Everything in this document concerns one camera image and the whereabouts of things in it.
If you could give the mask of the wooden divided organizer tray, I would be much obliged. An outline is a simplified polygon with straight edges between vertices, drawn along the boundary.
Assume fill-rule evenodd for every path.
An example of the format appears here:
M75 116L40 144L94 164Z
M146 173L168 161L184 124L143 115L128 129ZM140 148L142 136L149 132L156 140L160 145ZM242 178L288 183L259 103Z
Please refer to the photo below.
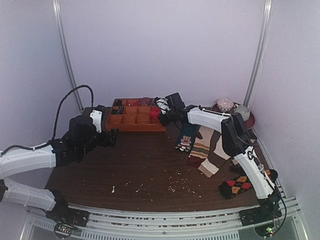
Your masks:
M115 106L124 106L124 113L112 114ZM158 119L150 117L152 107L158 108L150 97L116 98L107 118L106 128L109 131L119 129L120 132L165 132L166 127Z

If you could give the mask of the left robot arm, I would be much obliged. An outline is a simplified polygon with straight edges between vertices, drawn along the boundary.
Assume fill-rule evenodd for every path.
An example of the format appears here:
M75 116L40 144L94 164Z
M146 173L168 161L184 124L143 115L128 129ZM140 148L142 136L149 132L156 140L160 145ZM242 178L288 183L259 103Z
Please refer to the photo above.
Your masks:
M72 218L72 211L64 198L54 191L39 189L10 177L38 169L64 167L81 162L97 146L113 147L118 130L106 129L110 108L99 105L69 121L68 131L62 138L55 138L34 147L13 147L0 154L0 200L52 211L61 222Z

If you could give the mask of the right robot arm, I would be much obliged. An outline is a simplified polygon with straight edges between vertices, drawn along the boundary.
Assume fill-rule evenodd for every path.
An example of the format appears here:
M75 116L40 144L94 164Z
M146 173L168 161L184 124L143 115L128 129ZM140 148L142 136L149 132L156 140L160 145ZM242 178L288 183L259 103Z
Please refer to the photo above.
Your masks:
M158 119L163 126L181 122L218 131L224 152L240 164L253 185L260 205L256 210L258 219L266 221L276 212L281 194L258 159L239 113L215 112L193 104L186 106L177 92L153 101L161 111Z

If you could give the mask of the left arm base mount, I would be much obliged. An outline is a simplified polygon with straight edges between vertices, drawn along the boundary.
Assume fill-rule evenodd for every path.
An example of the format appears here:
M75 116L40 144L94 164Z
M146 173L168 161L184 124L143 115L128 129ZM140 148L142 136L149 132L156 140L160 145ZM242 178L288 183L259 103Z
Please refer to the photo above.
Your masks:
M69 238L79 227L86 227L89 215L88 211L69 207L45 211L45 217L55 222L53 233L60 239Z

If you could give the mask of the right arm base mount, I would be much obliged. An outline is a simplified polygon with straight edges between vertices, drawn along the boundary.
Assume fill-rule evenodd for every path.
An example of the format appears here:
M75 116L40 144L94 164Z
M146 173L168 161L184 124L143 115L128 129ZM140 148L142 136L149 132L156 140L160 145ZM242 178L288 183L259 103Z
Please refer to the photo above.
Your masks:
M269 211L266 206L241 210L239 218L243 227L254 225L254 231L259 237L273 236L280 226L282 211L278 206Z

